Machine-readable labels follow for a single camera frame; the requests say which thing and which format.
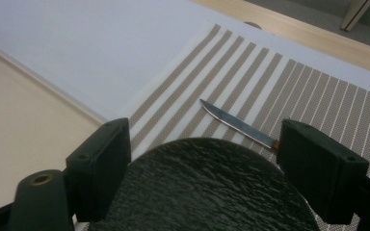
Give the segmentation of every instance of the table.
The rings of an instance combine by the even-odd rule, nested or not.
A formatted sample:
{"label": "table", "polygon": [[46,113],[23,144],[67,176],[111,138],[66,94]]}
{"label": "table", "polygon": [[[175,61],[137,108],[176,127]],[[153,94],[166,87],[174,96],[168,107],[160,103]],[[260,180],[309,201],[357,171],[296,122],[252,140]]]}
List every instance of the table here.
{"label": "table", "polygon": [[[243,1],[197,0],[195,2],[239,20],[255,22],[265,31],[370,70],[370,47],[359,42],[342,38]],[[181,1],[171,4],[173,6],[183,4],[192,11],[208,13],[206,9]],[[221,18],[224,23],[231,21],[218,15],[212,18]],[[0,107],[6,111],[0,114],[0,129],[2,129],[0,130],[0,139],[2,139],[0,140],[0,161],[7,161],[4,164],[5,167],[0,168],[0,206],[12,201],[16,182],[26,176],[27,172],[32,173],[47,167],[64,167],[64,158],[104,121],[98,115],[90,114],[85,107],[71,100],[67,92],[42,81],[39,73],[31,71],[30,66],[19,65],[19,62],[8,58],[7,55],[0,53],[0,76],[10,75],[16,79],[15,83],[21,88],[26,86],[27,89],[32,90],[16,90],[15,93],[20,94],[18,96],[20,100],[3,102]],[[151,73],[148,79],[143,80],[145,84],[155,74],[155,72]],[[3,87],[3,91],[6,89],[14,90],[14,88]],[[7,136],[2,137],[5,131],[15,131],[17,136],[7,133]],[[16,165],[13,164],[13,159],[8,158],[14,152],[25,154],[24,158],[19,157]]]}

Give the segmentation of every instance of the placemat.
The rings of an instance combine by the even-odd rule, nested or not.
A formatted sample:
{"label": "placemat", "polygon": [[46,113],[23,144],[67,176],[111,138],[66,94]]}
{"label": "placemat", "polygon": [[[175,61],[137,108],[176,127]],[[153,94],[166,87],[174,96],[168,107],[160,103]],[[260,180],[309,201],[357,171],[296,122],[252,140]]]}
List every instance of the placemat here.
{"label": "placemat", "polygon": [[[311,124],[370,162],[370,91],[220,25],[213,25],[172,61],[128,110],[133,160],[167,141],[209,137],[243,144],[275,162],[267,149],[204,111],[200,98],[275,139],[284,118]],[[322,230],[357,227],[356,217],[349,226],[327,225],[316,218]]]}

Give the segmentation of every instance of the knife blade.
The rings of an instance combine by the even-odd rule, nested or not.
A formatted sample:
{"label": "knife blade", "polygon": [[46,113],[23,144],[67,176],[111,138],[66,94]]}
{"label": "knife blade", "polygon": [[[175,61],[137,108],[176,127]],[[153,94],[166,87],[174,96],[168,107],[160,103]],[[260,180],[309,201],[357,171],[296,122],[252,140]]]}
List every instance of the knife blade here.
{"label": "knife blade", "polygon": [[275,151],[278,150],[278,140],[275,140],[267,136],[266,134],[251,127],[250,125],[240,120],[239,118],[224,112],[223,110],[213,106],[212,104],[204,101],[203,99],[200,99],[200,103],[210,115],[215,117],[220,122],[235,129],[239,133],[242,133],[243,135],[247,136],[248,138],[259,142],[260,144],[264,145],[267,148],[270,148]]}

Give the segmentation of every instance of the black textured surface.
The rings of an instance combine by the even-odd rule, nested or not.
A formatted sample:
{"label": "black textured surface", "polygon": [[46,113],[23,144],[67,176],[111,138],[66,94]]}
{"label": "black textured surface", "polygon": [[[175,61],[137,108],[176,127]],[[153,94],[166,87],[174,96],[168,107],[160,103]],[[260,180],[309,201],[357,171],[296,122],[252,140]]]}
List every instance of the black textured surface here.
{"label": "black textured surface", "polygon": [[318,230],[282,173],[213,139],[161,145],[133,162],[98,230]]}

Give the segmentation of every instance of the striped cloth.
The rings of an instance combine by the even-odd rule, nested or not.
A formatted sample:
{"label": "striped cloth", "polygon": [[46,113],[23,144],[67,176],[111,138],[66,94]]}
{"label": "striped cloth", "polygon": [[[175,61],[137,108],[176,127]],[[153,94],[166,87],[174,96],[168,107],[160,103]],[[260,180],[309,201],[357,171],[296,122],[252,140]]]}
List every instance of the striped cloth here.
{"label": "striped cloth", "polygon": [[[275,139],[284,118],[311,124],[370,162],[369,91],[219,25],[204,32],[127,112],[133,159],[167,141],[211,137],[240,143],[275,162],[267,149],[204,111],[200,98]],[[316,219],[322,230],[356,230],[357,218],[350,226]]]}

